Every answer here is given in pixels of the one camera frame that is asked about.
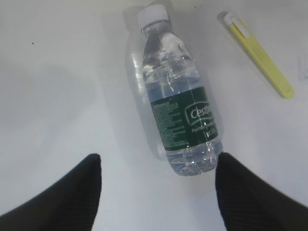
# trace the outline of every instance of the green label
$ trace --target green label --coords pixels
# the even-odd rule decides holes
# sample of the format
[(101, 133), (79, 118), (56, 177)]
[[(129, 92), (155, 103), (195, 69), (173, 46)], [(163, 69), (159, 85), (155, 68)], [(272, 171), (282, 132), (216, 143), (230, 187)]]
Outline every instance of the green label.
[(165, 150), (197, 146), (217, 137), (204, 88), (196, 88), (151, 103)]

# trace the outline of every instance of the water bottle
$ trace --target water bottle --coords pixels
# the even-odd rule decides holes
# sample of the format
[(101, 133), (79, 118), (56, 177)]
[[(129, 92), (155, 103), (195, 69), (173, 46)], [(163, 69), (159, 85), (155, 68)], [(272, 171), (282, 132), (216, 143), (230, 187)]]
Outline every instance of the water bottle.
[(163, 5), (143, 9), (138, 20), (146, 36), (143, 80), (168, 161), (180, 176), (210, 171), (222, 143), (195, 60)]

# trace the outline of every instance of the white surface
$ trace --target white surface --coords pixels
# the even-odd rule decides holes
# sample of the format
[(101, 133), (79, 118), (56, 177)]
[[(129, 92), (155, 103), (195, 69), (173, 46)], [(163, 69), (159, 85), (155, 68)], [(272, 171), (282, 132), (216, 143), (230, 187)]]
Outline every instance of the white surface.
[[(182, 178), (158, 159), (154, 118), (130, 64), (142, 38), (123, 19), (150, 2), (0, 2), (0, 214), (100, 153), (94, 231), (225, 230), (214, 172)], [(308, 48), (308, 2), (172, 3), (174, 31), (207, 72), (225, 151), (308, 205), (308, 82), (297, 68), (298, 52)], [(293, 100), (280, 98), (232, 40), (217, 20), (223, 10), (243, 19), (293, 85)]]

